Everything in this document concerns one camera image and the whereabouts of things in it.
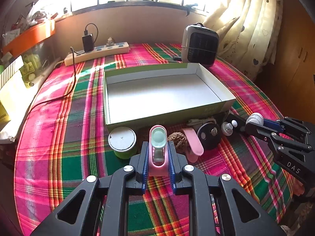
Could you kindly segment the brown walnut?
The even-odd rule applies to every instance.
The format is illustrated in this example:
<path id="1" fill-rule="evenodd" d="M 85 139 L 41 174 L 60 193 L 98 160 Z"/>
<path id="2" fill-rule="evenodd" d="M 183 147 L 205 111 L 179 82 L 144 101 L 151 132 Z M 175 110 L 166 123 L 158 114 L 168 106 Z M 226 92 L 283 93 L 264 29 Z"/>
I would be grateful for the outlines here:
<path id="1" fill-rule="evenodd" d="M 188 148 L 188 141 L 184 133 L 173 132 L 168 136 L 168 141 L 172 141 L 178 153 L 185 154 Z"/>

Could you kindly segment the small white round knob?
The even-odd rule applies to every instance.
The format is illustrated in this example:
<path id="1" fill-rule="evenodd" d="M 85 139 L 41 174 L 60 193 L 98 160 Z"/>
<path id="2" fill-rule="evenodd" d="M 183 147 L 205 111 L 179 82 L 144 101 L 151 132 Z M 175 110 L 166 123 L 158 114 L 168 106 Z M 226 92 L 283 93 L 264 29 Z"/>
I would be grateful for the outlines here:
<path id="1" fill-rule="evenodd" d="M 246 124 L 248 124 L 248 123 L 254 123 L 254 124 L 263 126 L 264 125 L 264 118 L 263 118 L 263 116 L 260 113 L 255 112 L 255 113 L 252 113 L 247 118 Z"/>

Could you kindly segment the pink clip with green lens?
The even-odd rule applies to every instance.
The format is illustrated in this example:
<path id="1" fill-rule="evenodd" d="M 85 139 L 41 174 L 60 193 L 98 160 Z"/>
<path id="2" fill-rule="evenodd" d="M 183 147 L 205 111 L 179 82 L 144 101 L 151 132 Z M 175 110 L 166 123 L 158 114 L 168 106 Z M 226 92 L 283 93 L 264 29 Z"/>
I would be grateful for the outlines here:
<path id="1" fill-rule="evenodd" d="M 167 176 L 169 171 L 167 131 L 161 125 L 149 131 L 149 176 Z"/>

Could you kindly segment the green spool with white top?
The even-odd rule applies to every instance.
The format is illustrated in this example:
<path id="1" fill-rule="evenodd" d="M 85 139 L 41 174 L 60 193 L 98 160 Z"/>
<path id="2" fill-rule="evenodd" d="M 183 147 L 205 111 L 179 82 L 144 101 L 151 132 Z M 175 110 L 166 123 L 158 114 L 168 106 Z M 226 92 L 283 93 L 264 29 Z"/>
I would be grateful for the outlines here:
<path id="1" fill-rule="evenodd" d="M 118 127 L 108 136 L 110 148 L 119 159 L 130 159 L 136 154 L 136 133 L 128 127 Z"/>

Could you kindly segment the pink shoehorn-shaped clip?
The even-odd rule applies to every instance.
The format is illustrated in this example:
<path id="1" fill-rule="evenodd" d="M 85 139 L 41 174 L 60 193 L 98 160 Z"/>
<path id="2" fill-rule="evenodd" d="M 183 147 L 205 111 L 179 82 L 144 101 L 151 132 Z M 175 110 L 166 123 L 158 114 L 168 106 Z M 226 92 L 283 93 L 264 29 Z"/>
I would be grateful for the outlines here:
<path id="1" fill-rule="evenodd" d="M 188 151 L 185 151 L 186 158 L 189 162 L 196 162 L 203 155 L 204 148 L 193 128 L 182 128 L 182 132 L 190 148 Z"/>

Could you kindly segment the black round disc device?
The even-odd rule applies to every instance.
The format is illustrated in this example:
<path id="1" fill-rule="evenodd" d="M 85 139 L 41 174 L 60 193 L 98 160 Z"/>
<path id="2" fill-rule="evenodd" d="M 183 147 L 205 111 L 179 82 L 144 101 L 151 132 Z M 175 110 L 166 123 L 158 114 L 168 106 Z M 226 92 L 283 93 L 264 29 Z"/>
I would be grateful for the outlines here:
<path id="1" fill-rule="evenodd" d="M 197 130 L 197 136 L 204 150 L 212 150 L 221 141 L 220 127 L 215 123 L 205 123 Z"/>

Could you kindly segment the open green cardboard box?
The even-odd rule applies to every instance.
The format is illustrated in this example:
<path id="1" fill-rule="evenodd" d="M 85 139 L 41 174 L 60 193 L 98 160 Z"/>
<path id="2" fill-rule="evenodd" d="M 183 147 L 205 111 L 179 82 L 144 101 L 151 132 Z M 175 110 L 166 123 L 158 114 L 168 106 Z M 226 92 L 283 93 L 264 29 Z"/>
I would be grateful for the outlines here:
<path id="1" fill-rule="evenodd" d="M 104 73 L 108 131 L 167 126 L 229 111 L 236 97 L 199 63 L 142 65 Z"/>

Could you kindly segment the cream heart-print curtain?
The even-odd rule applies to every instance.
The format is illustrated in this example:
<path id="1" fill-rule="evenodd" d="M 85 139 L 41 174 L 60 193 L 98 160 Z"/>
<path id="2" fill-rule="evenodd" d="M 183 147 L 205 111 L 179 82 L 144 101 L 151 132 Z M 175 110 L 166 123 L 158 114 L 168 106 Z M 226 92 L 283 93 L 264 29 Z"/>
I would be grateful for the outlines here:
<path id="1" fill-rule="evenodd" d="M 217 55 L 255 80 L 274 62 L 283 0 L 207 0 L 203 25 L 220 36 Z"/>

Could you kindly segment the grey portable fan heater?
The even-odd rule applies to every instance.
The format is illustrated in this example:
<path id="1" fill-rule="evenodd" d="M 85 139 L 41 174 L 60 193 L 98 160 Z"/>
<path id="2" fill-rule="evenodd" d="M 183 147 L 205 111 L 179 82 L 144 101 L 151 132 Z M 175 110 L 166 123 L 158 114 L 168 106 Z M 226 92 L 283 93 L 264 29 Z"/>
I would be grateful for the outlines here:
<path id="1" fill-rule="evenodd" d="M 187 26 L 182 39 L 182 62 L 199 63 L 205 68 L 212 67 L 216 60 L 219 41 L 219 35 L 201 23 Z"/>

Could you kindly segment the beige power strip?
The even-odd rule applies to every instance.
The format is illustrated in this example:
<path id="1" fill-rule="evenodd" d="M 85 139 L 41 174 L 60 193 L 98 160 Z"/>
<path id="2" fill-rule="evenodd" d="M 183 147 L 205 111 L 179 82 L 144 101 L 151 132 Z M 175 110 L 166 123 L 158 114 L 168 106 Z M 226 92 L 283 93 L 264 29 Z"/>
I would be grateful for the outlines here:
<path id="1" fill-rule="evenodd" d="M 115 43 L 113 46 L 101 45 L 95 47 L 93 51 L 87 53 L 84 53 L 83 51 L 74 53 L 74 58 L 72 53 L 68 54 L 68 56 L 64 59 L 64 63 L 66 66 L 69 66 L 72 65 L 74 61 L 75 63 L 80 63 L 87 60 L 125 53 L 129 53 L 129 44 L 127 42 Z"/>

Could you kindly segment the small beige plug figure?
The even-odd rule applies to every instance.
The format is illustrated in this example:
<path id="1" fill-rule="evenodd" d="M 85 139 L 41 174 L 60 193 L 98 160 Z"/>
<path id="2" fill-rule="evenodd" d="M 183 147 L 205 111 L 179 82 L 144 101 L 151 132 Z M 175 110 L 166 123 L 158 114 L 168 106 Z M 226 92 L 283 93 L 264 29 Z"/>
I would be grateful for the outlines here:
<path id="1" fill-rule="evenodd" d="M 115 41 L 112 37 L 109 37 L 108 40 L 107 40 L 107 43 L 106 43 L 106 46 L 107 47 L 111 47 L 115 44 Z"/>

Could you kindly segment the black charger adapter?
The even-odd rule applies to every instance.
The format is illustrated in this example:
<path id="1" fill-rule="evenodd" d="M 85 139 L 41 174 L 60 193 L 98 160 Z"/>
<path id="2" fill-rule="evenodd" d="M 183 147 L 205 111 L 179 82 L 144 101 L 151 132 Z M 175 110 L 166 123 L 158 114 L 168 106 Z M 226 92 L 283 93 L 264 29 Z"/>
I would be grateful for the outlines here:
<path id="1" fill-rule="evenodd" d="M 91 52 L 94 50 L 94 37 L 92 34 L 84 35 L 82 37 L 84 52 Z"/>

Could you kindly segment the orange shelf tray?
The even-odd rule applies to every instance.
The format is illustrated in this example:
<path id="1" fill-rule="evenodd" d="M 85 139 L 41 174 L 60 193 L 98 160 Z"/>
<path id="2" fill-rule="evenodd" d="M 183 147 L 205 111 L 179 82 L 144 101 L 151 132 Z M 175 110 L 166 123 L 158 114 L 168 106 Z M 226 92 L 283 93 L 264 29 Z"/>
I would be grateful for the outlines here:
<path id="1" fill-rule="evenodd" d="M 54 19 L 35 25 L 17 36 L 13 41 L 8 43 L 8 45 L 4 46 L 2 48 L 3 55 L 10 52 L 12 56 L 16 58 L 36 44 L 51 37 L 55 32 Z"/>

